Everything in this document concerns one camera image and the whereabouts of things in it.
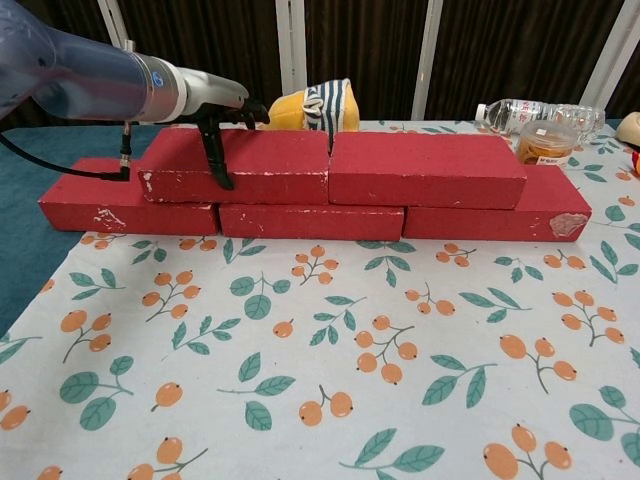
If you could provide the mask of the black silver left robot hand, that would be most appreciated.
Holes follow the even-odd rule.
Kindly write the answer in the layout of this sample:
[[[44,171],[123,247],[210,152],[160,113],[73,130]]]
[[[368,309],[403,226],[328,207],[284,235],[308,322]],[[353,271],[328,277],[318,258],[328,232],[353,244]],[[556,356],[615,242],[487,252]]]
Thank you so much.
[[[220,124],[243,123],[247,129],[254,130],[257,123],[270,123],[268,111],[236,81],[194,69],[179,68],[178,71],[187,89],[181,117],[197,125],[209,170],[217,185],[232,191],[234,184],[225,162]]]

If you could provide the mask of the floral fruit print tablecloth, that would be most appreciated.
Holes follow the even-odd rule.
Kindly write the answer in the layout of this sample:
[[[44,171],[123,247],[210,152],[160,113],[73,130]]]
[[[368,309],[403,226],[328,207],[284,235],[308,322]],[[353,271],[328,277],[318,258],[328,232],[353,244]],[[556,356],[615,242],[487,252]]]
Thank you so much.
[[[640,176],[572,244],[80,231],[0,335],[0,480],[640,480]]]

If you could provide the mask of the teal felt table cover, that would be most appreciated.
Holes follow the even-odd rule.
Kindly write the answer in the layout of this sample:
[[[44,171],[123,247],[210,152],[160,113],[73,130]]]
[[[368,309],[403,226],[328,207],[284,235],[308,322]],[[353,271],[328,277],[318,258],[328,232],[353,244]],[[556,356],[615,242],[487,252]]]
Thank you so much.
[[[70,167],[84,157],[119,154],[122,127],[74,125],[8,130],[26,152]],[[38,199],[59,178],[0,144],[0,335],[19,318],[80,239],[49,224]]]

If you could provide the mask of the clear plastic water bottle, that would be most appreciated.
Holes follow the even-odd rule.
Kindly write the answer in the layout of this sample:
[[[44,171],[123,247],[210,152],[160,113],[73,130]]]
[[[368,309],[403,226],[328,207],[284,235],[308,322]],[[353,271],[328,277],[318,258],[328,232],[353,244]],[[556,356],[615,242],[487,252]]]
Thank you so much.
[[[479,125],[500,134],[520,133],[527,123],[536,120],[565,125],[576,131],[582,141],[590,142],[605,126],[606,116],[601,108],[521,99],[479,104],[475,113]]]

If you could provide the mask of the red brick with white scuff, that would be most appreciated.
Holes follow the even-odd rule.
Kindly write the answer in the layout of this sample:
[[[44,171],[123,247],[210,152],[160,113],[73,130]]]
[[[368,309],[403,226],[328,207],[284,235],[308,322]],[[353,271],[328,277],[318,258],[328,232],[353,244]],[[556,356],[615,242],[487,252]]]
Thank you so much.
[[[151,235],[218,232],[214,204],[184,193],[174,172],[134,166],[126,182],[62,175],[38,200],[56,229]]]

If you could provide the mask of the red foam brick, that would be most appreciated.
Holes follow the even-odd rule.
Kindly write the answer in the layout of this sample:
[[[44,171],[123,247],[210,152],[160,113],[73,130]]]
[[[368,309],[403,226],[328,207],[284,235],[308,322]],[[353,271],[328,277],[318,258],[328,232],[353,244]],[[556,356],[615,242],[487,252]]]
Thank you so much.
[[[338,205],[510,210],[526,181],[499,137],[351,132],[334,142],[328,198]]]
[[[218,209],[227,237],[396,241],[404,209],[344,205],[224,204]]]

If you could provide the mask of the yellow plush toy striped cloth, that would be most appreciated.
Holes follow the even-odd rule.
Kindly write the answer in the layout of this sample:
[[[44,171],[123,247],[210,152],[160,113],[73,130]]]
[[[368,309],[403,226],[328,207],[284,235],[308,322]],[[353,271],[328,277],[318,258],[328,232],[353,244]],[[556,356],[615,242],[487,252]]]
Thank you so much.
[[[357,132],[360,114],[349,79],[329,80],[278,98],[266,130]]]

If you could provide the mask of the clear jar with orange contents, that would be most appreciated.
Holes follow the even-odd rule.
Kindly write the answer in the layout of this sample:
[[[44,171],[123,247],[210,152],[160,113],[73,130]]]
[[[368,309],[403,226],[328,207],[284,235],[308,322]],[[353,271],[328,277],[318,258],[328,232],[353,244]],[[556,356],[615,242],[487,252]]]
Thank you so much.
[[[523,165],[564,168],[577,141],[577,132],[566,125],[533,120],[522,127],[515,154]]]

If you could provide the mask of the red brick with chipped edges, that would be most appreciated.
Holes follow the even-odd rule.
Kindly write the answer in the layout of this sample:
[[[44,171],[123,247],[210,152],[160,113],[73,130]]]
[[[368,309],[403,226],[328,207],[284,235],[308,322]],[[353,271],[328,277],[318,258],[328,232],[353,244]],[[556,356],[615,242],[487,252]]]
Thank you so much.
[[[221,131],[234,188],[210,172],[200,132],[169,127],[138,164],[144,197],[163,203],[324,205],[328,202],[327,135],[315,131]]]

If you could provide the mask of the beige mayonnaise squeeze bottle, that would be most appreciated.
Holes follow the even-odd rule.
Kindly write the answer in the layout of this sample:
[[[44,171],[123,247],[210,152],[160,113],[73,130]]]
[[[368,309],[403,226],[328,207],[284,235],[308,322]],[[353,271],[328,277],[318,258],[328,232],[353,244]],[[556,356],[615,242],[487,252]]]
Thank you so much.
[[[616,129],[616,138],[640,150],[640,111],[626,115]]]

